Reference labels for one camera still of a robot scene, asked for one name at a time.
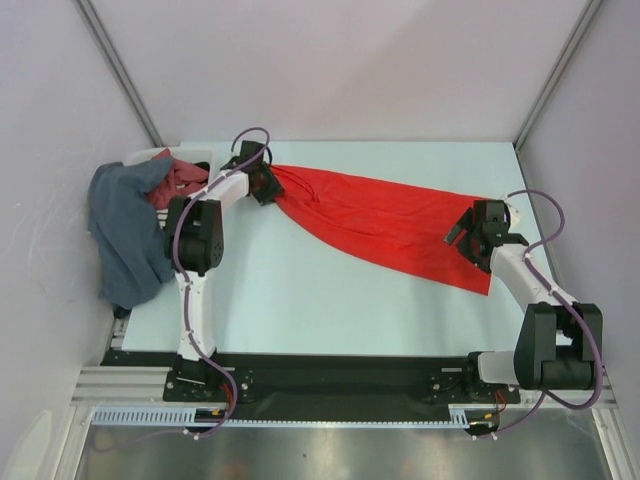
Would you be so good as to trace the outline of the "red tank top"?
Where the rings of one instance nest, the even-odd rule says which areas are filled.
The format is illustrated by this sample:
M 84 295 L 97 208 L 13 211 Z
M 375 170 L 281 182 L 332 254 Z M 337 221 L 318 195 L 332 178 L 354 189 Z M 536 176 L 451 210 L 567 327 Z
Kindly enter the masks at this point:
M 326 244 L 358 259 L 486 296 L 491 276 L 444 242 L 478 199 L 362 176 L 276 166 L 278 207 Z

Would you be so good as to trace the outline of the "grey-blue tank top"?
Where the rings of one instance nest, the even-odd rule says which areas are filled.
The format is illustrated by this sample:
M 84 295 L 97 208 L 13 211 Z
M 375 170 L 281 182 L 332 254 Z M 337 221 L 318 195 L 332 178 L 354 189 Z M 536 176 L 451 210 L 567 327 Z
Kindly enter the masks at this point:
M 98 167 L 91 180 L 88 230 L 101 261 L 101 296 L 115 307 L 146 303 L 174 278 L 164 231 L 147 199 L 171 165 L 170 159 L 114 162 Z

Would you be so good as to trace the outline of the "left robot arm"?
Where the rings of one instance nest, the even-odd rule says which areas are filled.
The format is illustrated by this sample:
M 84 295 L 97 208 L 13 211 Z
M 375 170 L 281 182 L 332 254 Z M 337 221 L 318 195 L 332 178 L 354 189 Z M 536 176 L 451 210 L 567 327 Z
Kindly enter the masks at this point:
M 267 142 L 235 140 L 232 146 L 239 151 L 231 153 L 209 184 L 172 198 L 164 227 L 165 252 L 181 296 L 176 367 L 186 378 L 187 389 L 202 400 L 214 397 L 221 387 L 220 374 L 209 367 L 217 350 L 212 288 L 214 270 L 224 254 L 224 214 L 246 197 L 266 206 L 284 192 L 271 170 Z

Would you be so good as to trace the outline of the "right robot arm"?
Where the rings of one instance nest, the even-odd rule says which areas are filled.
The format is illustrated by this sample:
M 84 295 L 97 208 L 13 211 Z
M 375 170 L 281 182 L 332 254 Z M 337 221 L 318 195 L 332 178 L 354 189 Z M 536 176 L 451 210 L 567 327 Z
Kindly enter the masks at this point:
M 461 376 L 463 393 L 484 401 L 498 384 L 542 392 L 603 387 L 603 316 L 544 275 L 533 247 L 510 231 L 512 215 L 502 200 L 476 200 L 445 237 L 445 243 L 480 271 L 499 279 L 524 313 L 511 351 L 474 352 L 474 368 Z

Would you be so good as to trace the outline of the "maroon tank top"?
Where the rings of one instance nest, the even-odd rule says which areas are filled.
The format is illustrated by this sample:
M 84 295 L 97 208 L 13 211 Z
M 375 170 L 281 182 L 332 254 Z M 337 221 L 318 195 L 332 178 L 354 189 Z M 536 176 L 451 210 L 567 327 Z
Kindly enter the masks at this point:
M 206 172 L 195 164 L 174 158 L 168 148 L 152 158 L 153 161 L 170 160 L 171 166 L 164 179 L 147 194 L 147 200 L 157 209 L 168 209 L 175 196 L 189 196 L 202 189 L 209 179 Z

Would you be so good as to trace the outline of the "striped white black tank top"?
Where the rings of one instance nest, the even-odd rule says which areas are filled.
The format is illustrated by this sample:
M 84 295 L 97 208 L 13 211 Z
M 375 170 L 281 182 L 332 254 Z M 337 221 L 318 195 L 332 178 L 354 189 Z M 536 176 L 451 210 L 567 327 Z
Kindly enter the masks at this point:
M 160 209 L 156 211 L 157 221 L 162 230 L 164 230 L 166 227 L 168 214 L 169 211 L 167 209 Z

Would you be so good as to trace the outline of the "white plastic laundry bin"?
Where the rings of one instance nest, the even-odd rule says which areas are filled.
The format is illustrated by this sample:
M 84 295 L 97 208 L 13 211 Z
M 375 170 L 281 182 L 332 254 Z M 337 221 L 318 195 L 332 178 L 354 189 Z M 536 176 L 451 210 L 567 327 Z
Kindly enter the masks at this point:
M 123 163 L 126 166 L 142 163 L 150 160 L 164 150 L 165 147 L 137 151 L 129 155 Z M 219 162 L 216 159 L 216 154 L 212 147 L 187 145 L 168 147 L 168 150 L 174 158 L 192 164 L 206 163 L 209 165 L 209 172 L 215 173 L 218 171 Z

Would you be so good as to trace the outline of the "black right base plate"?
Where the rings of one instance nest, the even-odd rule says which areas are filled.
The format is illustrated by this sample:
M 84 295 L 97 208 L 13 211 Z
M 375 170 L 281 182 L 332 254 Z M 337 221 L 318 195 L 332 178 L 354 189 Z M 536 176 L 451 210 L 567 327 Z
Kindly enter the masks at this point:
M 426 399 L 433 404 L 515 405 L 521 401 L 517 389 L 482 382 L 461 368 L 444 368 L 431 373 Z

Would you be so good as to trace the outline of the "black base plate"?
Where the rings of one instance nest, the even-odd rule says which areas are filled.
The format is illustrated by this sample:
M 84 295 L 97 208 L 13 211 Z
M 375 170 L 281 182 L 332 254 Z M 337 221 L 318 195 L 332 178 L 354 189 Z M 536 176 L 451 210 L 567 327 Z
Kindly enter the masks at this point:
M 521 401 L 517 389 L 482 382 L 461 368 L 444 368 L 431 373 L 426 399 L 433 404 L 515 405 Z
M 235 381 L 237 402 L 253 402 L 253 372 L 235 367 L 225 367 L 225 370 Z M 226 391 L 232 392 L 231 381 L 220 371 L 206 362 L 187 362 L 169 370 L 162 399 L 174 403 L 222 402 Z

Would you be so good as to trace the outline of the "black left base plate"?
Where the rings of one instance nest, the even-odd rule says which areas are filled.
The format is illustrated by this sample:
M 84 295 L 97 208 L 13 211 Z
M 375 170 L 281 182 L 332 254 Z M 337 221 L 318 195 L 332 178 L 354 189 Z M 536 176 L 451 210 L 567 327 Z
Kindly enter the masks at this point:
M 235 367 L 225 367 L 225 370 L 235 381 L 237 402 L 253 402 L 253 372 Z M 174 403 L 222 402 L 226 391 L 232 392 L 231 381 L 220 371 L 206 362 L 187 362 L 169 370 L 162 399 Z

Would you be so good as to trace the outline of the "right aluminium corner post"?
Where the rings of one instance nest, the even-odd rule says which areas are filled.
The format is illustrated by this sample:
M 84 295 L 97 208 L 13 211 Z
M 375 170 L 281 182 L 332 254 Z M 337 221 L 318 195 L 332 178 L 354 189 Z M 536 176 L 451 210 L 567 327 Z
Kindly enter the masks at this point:
M 585 2 L 578 19 L 572 27 L 569 36 L 563 44 L 557 59 L 546 77 L 541 90 L 536 96 L 525 120 L 518 130 L 513 141 L 513 147 L 516 153 L 519 153 L 526 144 L 539 118 L 543 114 L 547 104 L 552 99 L 555 91 L 561 83 L 561 80 L 568 71 L 572 61 L 588 37 L 592 27 L 606 4 L 607 1 L 605 0 L 589 0 Z

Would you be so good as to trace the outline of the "aluminium corner post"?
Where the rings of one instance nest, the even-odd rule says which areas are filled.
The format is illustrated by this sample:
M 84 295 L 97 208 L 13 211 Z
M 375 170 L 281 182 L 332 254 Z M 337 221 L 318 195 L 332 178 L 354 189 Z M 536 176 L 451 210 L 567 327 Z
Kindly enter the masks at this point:
M 518 130 L 513 141 L 513 147 L 516 153 L 519 153 L 526 144 L 539 118 L 543 114 L 547 104 L 552 99 L 555 91 L 561 83 L 561 80 L 568 71 L 572 61 L 588 37 L 592 27 L 606 4 L 607 1 L 605 0 L 589 0 L 585 2 L 578 19 L 572 27 L 569 36 L 563 44 L 557 59 L 546 77 L 541 90 L 536 96 L 525 120 Z
M 72 4 L 76 8 L 89 35 L 94 41 L 107 68 L 120 88 L 121 93 L 150 144 L 154 147 L 164 146 L 165 142 L 152 120 L 144 100 L 123 62 L 106 25 L 101 19 L 94 2 L 90 0 L 73 0 Z

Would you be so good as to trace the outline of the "left aluminium corner post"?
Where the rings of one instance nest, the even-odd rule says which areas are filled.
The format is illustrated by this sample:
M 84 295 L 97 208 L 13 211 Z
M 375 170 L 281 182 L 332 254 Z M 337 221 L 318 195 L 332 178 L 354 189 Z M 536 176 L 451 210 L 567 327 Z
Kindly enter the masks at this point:
M 94 41 L 107 68 L 120 88 L 121 93 L 150 144 L 154 147 L 164 146 L 165 142 L 152 120 L 144 100 L 123 62 L 106 25 L 101 19 L 94 2 L 90 0 L 73 0 L 72 4 L 76 8 L 89 35 Z

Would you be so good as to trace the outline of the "aluminium frame rail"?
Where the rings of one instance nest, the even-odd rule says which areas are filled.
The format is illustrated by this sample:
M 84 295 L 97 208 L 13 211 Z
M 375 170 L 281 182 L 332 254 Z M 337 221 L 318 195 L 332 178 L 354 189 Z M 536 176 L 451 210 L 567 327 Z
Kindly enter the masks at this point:
M 166 367 L 83 367 L 71 397 L 71 405 L 93 406 L 144 406 L 144 405 L 222 405 L 224 393 L 207 393 L 202 386 L 187 393 L 179 393 L 177 384 L 167 381 L 171 373 Z M 495 400 L 493 394 L 454 394 L 455 388 L 448 386 L 433 390 L 427 388 L 427 400 L 444 405 L 489 405 Z M 504 387 L 502 393 L 508 405 L 529 407 L 539 399 L 540 393 Z M 590 396 L 586 391 L 564 391 L 560 396 L 570 403 L 582 403 Z M 613 409 L 617 407 L 609 379 L 604 377 L 603 391 L 593 408 Z

